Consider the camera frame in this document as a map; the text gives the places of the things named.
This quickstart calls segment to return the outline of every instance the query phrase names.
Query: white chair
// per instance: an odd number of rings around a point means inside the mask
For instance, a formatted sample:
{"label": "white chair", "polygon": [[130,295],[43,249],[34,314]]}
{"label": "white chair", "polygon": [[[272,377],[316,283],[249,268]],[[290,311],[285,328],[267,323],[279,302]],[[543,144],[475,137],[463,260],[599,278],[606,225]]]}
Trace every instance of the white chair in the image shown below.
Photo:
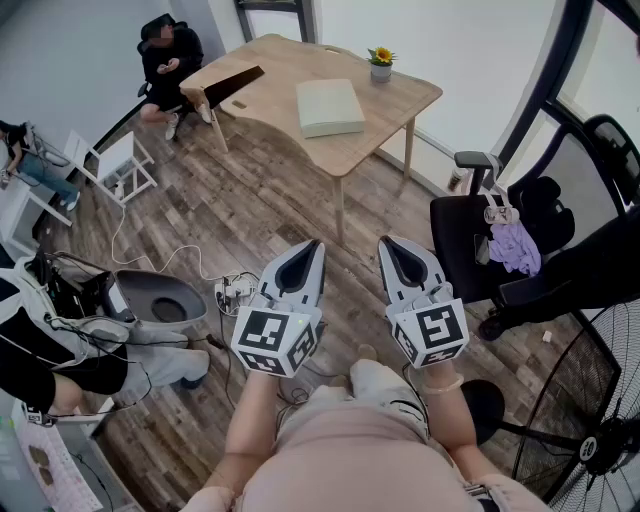
{"label": "white chair", "polygon": [[[133,154],[134,144],[138,146],[138,149],[145,156],[142,162],[138,161]],[[88,171],[84,166],[87,153],[91,153],[98,159],[97,175]],[[80,135],[71,130],[69,140],[67,140],[67,145],[64,148],[64,154],[76,165],[82,174],[93,181],[105,194],[122,207],[125,206],[127,201],[138,195],[145,188],[151,185],[154,187],[158,186],[156,181],[143,167],[147,163],[154,163],[153,158],[151,158],[149,152],[140,144],[138,139],[134,137],[133,132],[127,133],[119,141],[102,152],[102,154],[99,154],[89,146]],[[138,171],[146,178],[146,181],[142,184],[138,183]],[[133,179],[133,190],[131,193],[122,199],[118,199],[105,185],[105,180],[112,176],[122,181],[123,184],[125,180],[131,176]]]}

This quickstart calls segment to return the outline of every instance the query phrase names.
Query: wristband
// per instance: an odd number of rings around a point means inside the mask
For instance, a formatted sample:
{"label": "wristband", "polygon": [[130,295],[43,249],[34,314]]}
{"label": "wristband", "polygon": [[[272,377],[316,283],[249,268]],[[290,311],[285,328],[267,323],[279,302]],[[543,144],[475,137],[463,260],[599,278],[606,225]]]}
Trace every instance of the wristband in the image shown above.
{"label": "wristband", "polygon": [[456,373],[456,375],[458,376],[457,380],[453,384],[450,384],[445,388],[430,388],[428,386],[423,386],[422,391],[424,391],[425,395],[442,395],[444,393],[448,393],[449,391],[453,391],[454,389],[458,389],[460,386],[462,386],[464,377],[459,373]]}

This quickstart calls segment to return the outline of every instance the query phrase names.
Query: white robot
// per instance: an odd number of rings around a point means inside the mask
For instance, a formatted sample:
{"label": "white robot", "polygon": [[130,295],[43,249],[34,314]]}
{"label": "white robot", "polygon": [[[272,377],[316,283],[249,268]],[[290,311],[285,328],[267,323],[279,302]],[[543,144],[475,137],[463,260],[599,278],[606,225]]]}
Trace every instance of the white robot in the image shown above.
{"label": "white robot", "polygon": [[[378,245],[389,296],[391,333],[415,368],[460,355],[469,332],[460,299],[453,298],[438,259],[402,238]],[[293,377],[320,337],[324,244],[309,240],[265,268],[258,291],[240,308],[231,348],[246,368]]]}

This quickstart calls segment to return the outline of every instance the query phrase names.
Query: purple cloth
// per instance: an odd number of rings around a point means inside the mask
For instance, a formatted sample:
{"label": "purple cloth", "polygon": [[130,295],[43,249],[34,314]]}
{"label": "purple cloth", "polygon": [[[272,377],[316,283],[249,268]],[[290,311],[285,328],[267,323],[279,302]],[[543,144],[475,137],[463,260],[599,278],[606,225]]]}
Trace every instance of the purple cloth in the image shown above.
{"label": "purple cloth", "polygon": [[504,263],[507,272],[519,270],[530,276],[540,272],[540,251],[522,222],[492,224],[491,233],[493,240],[489,241],[489,258]]}

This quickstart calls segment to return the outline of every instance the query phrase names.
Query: pink shirt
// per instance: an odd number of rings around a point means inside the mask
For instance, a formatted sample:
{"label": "pink shirt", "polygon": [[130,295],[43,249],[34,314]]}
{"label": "pink shirt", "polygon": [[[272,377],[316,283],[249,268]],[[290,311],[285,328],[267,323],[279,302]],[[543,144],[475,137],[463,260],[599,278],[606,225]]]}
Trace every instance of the pink shirt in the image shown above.
{"label": "pink shirt", "polygon": [[[503,475],[488,486],[502,510],[548,512],[538,498]],[[276,453],[235,503],[230,490],[208,487],[184,512],[463,512],[482,510],[457,471],[404,422],[353,406],[318,412],[285,429]]]}

